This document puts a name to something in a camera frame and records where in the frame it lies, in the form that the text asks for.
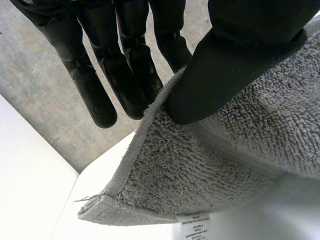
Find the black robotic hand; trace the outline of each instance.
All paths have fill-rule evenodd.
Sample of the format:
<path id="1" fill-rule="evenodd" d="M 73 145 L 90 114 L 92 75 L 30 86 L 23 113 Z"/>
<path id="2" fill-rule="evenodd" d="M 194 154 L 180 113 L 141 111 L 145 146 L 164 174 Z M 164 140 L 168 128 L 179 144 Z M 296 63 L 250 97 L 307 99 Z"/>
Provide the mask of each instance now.
<path id="1" fill-rule="evenodd" d="M 124 110 L 140 119 L 162 88 L 144 37 L 150 3 L 161 53 L 174 72 L 187 64 L 167 111 L 176 123 L 190 124 L 218 111 L 297 52 L 307 40 L 303 27 L 320 10 L 319 0 L 208 0 L 213 27 L 191 58 L 180 36 L 185 0 L 11 1 L 55 47 L 102 128 L 112 126 L 117 113 L 82 44 L 79 22 Z M 115 12 L 125 56 L 118 46 Z"/>
<path id="2" fill-rule="evenodd" d="M 184 25 L 186 0 L 11 0 L 57 51 L 97 126 L 117 121 L 83 45 L 83 29 L 99 65 L 127 115 L 135 120 L 163 84 L 146 45 L 149 2 L 158 47 L 174 72 L 191 59 Z M 118 31 L 124 55 L 118 44 Z"/>

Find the white surface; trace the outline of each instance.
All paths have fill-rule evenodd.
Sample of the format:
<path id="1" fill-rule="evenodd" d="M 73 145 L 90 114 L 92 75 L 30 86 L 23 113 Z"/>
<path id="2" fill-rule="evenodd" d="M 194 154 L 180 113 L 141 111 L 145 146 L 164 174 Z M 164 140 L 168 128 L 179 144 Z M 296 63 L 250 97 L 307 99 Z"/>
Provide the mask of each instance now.
<path id="1" fill-rule="evenodd" d="M 180 224 L 115 227 L 77 219 L 85 202 L 110 181 L 134 133 L 107 151 L 79 176 L 54 240 L 182 240 Z M 320 182 L 280 178 L 268 193 L 244 207 L 210 214 L 209 240 L 319 240 Z"/>
<path id="2" fill-rule="evenodd" d="M 50 240 L 78 176 L 0 95 L 0 240 Z"/>

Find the robotic hand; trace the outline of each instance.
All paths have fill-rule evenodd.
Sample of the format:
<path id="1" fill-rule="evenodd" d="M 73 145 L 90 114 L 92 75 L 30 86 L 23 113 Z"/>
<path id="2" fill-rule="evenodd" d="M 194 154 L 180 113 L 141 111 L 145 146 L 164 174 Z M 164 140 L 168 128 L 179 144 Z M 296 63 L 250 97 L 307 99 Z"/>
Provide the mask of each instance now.
<path id="1" fill-rule="evenodd" d="M 307 40 L 303 27 L 320 10 L 318 0 L 209 0 L 213 28 L 191 58 L 180 36 L 185 0 L 11 1 L 55 47 L 102 128 L 111 127 L 117 113 L 82 44 L 81 25 L 124 110 L 140 119 L 162 88 L 144 37 L 150 2 L 161 53 L 174 72 L 187 65 L 167 111 L 176 123 L 190 124 L 218 111 L 297 52 Z M 118 46 L 116 13 L 125 56 Z"/>
<path id="2" fill-rule="evenodd" d="M 191 59 L 184 25 L 186 0 L 11 0 L 55 48 L 97 126 L 117 121 L 83 45 L 83 29 L 99 65 L 126 114 L 135 120 L 163 84 L 146 45 L 149 2 L 157 45 L 174 72 Z M 118 31 L 124 55 L 118 44 Z"/>

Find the gray fabric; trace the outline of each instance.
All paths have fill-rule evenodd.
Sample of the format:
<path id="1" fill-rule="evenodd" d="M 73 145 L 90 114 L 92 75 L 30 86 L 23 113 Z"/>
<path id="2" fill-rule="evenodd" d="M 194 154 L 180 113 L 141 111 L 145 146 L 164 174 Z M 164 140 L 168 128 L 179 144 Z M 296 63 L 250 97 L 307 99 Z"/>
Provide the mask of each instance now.
<path id="1" fill-rule="evenodd" d="M 146 111 L 112 180 L 79 219 L 132 226 L 242 206 L 281 173 L 320 179 L 319 21 L 295 56 L 240 92 L 218 113 L 175 124 L 163 103 L 179 72 Z"/>

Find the white label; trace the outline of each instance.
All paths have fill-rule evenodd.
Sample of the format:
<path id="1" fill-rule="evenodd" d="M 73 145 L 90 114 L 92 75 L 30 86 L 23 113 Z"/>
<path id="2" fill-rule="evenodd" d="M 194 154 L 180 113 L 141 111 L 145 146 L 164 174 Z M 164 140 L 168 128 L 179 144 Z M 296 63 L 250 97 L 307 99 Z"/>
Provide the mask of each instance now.
<path id="1" fill-rule="evenodd" d="M 200 213 L 188 216 L 177 216 L 185 240 L 209 240 L 210 216 Z"/>

